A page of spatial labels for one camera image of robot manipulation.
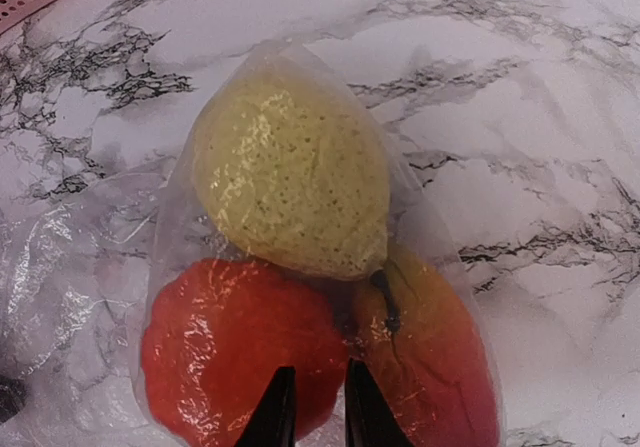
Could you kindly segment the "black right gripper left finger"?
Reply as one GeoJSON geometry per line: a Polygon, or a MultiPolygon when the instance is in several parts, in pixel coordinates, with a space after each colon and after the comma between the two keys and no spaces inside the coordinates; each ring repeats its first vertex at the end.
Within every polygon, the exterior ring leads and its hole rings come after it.
{"type": "Polygon", "coordinates": [[[279,367],[246,424],[236,447],[291,447],[295,445],[296,371],[279,367]]]}

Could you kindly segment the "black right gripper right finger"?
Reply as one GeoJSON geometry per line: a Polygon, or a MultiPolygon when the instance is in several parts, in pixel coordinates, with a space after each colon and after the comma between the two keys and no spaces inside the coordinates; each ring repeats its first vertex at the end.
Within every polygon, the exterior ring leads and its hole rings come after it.
{"type": "Polygon", "coordinates": [[[413,447],[367,365],[351,358],[345,381],[345,445],[413,447]]]}

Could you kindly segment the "orange fake fruit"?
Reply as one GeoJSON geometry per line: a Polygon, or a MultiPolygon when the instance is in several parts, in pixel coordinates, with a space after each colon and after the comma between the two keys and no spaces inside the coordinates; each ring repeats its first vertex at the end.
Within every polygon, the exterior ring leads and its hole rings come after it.
{"type": "Polygon", "coordinates": [[[152,416],[191,446],[231,446],[275,370],[296,370],[296,437],[323,426],[348,349],[328,300],[262,261],[203,259],[158,294],[142,337],[152,416]]]}

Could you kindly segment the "clear zip top bag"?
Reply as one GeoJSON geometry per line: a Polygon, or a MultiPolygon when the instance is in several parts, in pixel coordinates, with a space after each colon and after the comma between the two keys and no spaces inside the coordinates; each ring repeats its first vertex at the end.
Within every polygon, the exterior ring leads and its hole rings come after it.
{"type": "Polygon", "coordinates": [[[176,161],[1,227],[5,446],[499,446],[447,228],[315,55],[251,54],[176,161]]]}

